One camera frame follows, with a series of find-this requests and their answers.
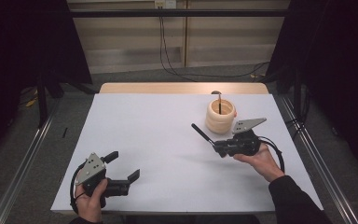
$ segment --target person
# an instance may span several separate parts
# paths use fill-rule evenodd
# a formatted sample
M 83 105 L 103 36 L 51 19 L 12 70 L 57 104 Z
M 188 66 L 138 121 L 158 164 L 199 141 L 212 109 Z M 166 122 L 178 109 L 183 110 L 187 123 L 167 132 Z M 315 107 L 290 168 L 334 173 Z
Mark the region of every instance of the person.
M 278 167 L 266 144 L 262 143 L 259 151 L 254 156 L 236 154 L 233 158 L 234 160 L 250 164 L 269 182 L 268 189 L 275 205 L 278 224 L 332 223 L 325 213 L 313 202 L 312 198 L 301 190 L 292 177 L 286 175 Z M 106 188 L 106 183 L 105 180 L 101 181 L 91 197 L 81 195 L 77 198 L 79 217 L 75 218 L 71 224 L 102 223 L 99 201 Z M 83 191 L 81 185 L 76 186 L 75 196 L 80 195 Z M 243 221 L 242 223 L 246 224 L 246 220 L 252 223 L 259 223 L 258 220 L 255 220 L 255 216 L 194 216 L 191 218 L 191 223 L 238 223 Z

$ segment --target white tabletop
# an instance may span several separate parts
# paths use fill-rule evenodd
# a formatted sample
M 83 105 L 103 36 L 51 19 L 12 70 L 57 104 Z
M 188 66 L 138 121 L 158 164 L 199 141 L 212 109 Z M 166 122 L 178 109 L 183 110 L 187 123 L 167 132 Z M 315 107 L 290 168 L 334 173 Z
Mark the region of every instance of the white tabletop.
M 126 179 L 137 169 L 141 176 L 128 196 L 106 199 L 104 211 L 120 214 L 233 214 L 274 211 L 268 185 L 250 165 L 221 159 L 191 127 L 197 124 L 214 141 L 231 138 L 209 132 L 204 125 L 211 94 L 95 95 L 85 126 L 69 163 L 52 211 L 71 213 L 69 185 L 76 167 L 91 152 L 106 156 L 106 176 Z M 271 139 L 282 151 L 286 173 L 321 208 L 282 116 L 270 94 L 226 94 L 239 119 L 267 118 L 255 134 Z

